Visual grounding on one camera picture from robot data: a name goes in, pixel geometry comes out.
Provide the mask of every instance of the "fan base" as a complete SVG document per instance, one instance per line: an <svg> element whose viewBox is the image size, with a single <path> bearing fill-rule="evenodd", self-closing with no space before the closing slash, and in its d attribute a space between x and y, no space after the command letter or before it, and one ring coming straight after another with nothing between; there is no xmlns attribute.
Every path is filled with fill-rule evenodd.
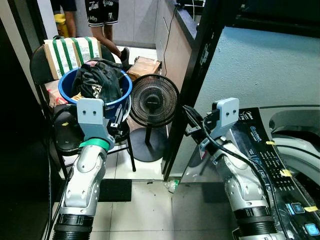
<svg viewBox="0 0 320 240"><path fill-rule="evenodd" d="M157 128L151 130L149 145L145 143L147 128L141 127L130 133L132 151L135 159L141 162L151 163L163 157L168 139L161 130L162 129Z"/></svg>

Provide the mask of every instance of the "green ring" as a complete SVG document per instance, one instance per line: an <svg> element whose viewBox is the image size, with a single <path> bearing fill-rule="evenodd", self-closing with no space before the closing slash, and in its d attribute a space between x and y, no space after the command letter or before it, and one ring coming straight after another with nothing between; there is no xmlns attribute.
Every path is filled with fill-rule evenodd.
<svg viewBox="0 0 320 240"><path fill-rule="evenodd" d="M109 147L110 147L110 144L105 140L102 140L100 138L91 138L91 139L89 139L87 141L82 142L79 145L79 148L82 148L82 147L85 147L85 146L88 146L88 145L95 145L95 146L101 147L101 148L105 149L107 152L108 152Z"/></svg>

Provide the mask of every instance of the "american flag patch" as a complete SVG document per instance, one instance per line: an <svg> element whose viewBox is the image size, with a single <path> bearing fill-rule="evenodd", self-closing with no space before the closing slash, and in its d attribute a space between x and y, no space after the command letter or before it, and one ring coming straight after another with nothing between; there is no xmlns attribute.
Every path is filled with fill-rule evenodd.
<svg viewBox="0 0 320 240"><path fill-rule="evenodd" d="M89 65L90 67L94 67L97 64L97 61L87 61L85 64Z"/></svg>

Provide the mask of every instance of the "black shorts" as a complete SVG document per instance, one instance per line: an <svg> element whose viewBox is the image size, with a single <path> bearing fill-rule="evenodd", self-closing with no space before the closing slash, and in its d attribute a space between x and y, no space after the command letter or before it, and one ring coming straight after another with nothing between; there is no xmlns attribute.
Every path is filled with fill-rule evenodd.
<svg viewBox="0 0 320 240"><path fill-rule="evenodd" d="M60 6L65 12L77 11L75 0L50 0L54 12L60 12Z"/></svg>
<svg viewBox="0 0 320 240"><path fill-rule="evenodd" d="M85 9L90 27L118 22L119 0L85 0Z"/></svg>

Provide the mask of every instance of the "black fan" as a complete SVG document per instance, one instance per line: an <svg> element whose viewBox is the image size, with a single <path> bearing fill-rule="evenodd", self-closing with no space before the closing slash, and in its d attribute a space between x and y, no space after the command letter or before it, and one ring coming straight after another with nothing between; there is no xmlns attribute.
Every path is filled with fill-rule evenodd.
<svg viewBox="0 0 320 240"><path fill-rule="evenodd" d="M167 133L160 128L170 123L178 105L179 91L167 77L148 74L133 82L131 118L144 126L130 134L135 159L154 162L166 148Z"/></svg>

